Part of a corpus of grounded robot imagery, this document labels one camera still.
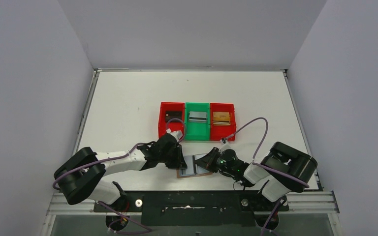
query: transparent panel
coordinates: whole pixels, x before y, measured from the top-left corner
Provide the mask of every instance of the transparent panel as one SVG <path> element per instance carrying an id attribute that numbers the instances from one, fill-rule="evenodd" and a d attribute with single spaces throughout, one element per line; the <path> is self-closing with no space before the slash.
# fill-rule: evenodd
<path id="1" fill-rule="evenodd" d="M 266 232 L 265 236 L 333 236 L 333 232 L 327 214 L 280 214 L 280 223 L 275 229 L 276 234 Z M 140 220 L 141 216 L 132 216 L 134 220 Z M 147 236 L 258 236 L 260 227 L 241 227 L 239 225 L 222 226 L 168 226 L 151 227 L 153 232 L 144 234 Z M 140 231 L 140 227 L 127 225 L 124 231 Z M 104 215 L 58 215 L 54 222 L 52 236 L 106 236 L 107 233 Z"/>

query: green container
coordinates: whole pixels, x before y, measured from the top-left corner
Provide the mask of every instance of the green container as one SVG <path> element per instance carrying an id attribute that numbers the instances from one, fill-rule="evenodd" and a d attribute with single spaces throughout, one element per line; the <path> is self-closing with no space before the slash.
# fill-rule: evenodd
<path id="1" fill-rule="evenodd" d="M 189 112 L 206 112 L 206 123 L 189 122 Z M 185 105 L 185 140 L 208 141 L 211 129 L 211 121 L 209 116 L 209 103 L 192 103 L 187 102 Z"/>

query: red container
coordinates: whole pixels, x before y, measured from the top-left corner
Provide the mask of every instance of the red container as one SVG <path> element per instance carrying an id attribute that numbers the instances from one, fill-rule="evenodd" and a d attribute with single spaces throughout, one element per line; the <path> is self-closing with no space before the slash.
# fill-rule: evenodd
<path id="1" fill-rule="evenodd" d="M 162 102 L 160 104 L 160 116 L 158 117 L 159 138 L 166 133 L 166 111 L 182 112 L 182 117 L 180 119 L 185 122 L 185 104 L 183 102 Z M 170 122 L 169 129 L 172 131 L 183 131 L 184 125 L 180 122 Z"/>
<path id="2" fill-rule="evenodd" d="M 237 124 L 235 123 L 235 112 L 234 104 L 230 103 L 210 103 L 210 119 L 211 119 L 211 130 L 209 139 L 212 141 L 219 141 L 221 138 L 225 138 L 230 134 L 233 134 L 237 130 Z M 230 125 L 214 125 L 212 122 L 212 117 L 214 112 L 229 112 Z M 228 140 L 234 141 L 235 135 Z"/>

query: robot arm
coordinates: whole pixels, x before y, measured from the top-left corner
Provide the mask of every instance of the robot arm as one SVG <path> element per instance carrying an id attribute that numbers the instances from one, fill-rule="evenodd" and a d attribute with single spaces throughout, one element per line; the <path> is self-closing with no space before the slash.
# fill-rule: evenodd
<path id="1" fill-rule="evenodd" d="M 70 205 L 85 199 L 110 205 L 124 192 L 116 182 L 102 180 L 104 176 L 146 170 L 160 162 L 170 169 L 187 168 L 179 144 L 181 137 L 181 131 L 168 130 L 157 142 L 137 144 L 131 151 L 94 152 L 90 147 L 84 147 L 54 173 L 55 182 Z"/>
<path id="2" fill-rule="evenodd" d="M 281 142 L 273 145 L 260 164 L 254 161 L 249 164 L 238 159 L 226 140 L 222 140 L 222 143 L 221 149 L 213 148 L 207 155 L 196 160 L 195 164 L 231 177 L 245 187 L 252 187 L 272 175 L 274 179 L 261 192 L 271 202 L 291 191 L 303 192 L 305 187 L 309 187 L 307 182 L 318 165 L 313 157 Z"/>

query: metal frame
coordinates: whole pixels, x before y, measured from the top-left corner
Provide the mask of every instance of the metal frame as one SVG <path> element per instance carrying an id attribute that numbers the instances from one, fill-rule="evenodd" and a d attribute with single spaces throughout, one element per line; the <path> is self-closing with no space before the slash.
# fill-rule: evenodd
<path id="1" fill-rule="evenodd" d="M 280 211 L 279 214 L 335 214 L 338 206 L 334 192 L 303 192 L 287 194 L 289 211 Z M 51 199 L 48 215 L 115 215 L 111 212 L 94 212 L 94 200 L 84 200 L 76 205 L 69 205 L 63 193 L 56 193 Z M 127 215 L 141 215 L 141 212 L 123 212 Z"/>
<path id="2" fill-rule="evenodd" d="M 92 99 L 95 93 L 95 88 L 97 85 L 97 81 L 99 78 L 99 74 L 102 71 L 260 71 L 254 67 L 246 67 L 246 68 L 213 68 L 213 66 L 203 66 L 203 67 L 195 67 L 193 69 L 176 69 L 176 68 L 152 68 L 152 69 L 96 69 L 94 71 L 94 75 L 92 78 L 92 82 L 89 88 L 89 94 L 86 100 L 85 108 L 82 114 L 82 119 L 80 121 L 79 130 L 77 133 L 76 143 L 73 149 L 73 154 L 75 154 L 79 148 L 80 141 L 82 139 L 83 130 L 86 124 L 86 119 L 88 117 L 89 109 L 92 103 Z M 309 155 L 311 155 L 311 149 L 309 148 L 308 140 L 305 135 L 305 131 L 299 117 L 295 101 L 293 99 L 291 89 L 288 82 L 288 77 L 286 70 L 281 70 L 285 82 L 287 85 L 287 89 L 289 91 L 290 99 L 292 101 L 296 117 L 298 119 L 298 123 L 302 132 L 302 137 L 305 142 L 305 146 Z M 317 181 L 319 182 L 319 177 L 317 172 L 315 171 Z M 342 236 L 342 229 L 341 224 L 338 218 L 338 205 L 335 199 L 334 192 L 321 192 L 321 191 L 306 191 L 303 193 L 289 193 L 287 194 L 287 201 L 289 202 L 289 211 L 279 212 L 279 214 L 312 214 L 312 213 L 326 213 L 328 214 L 329 221 L 334 233 L 334 236 Z M 95 201 L 93 200 L 85 200 L 76 205 L 69 205 L 67 200 L 65 199 L 62 193 L 55 193 L 51 199 L 49 208 L 47 210 L 46 218 L 43 223 L 43 229 L 41 231 L 41 236 L 50 236 L 54 221 L 57 215 L 115 215 L 114 213 L 103 213 L 103 212 L 94 212 Z M 268 214 L 268 212 L 256 212 L 257 214 Z M 140 212 L 127 212 L 128 215 L 140 215 Z"/>

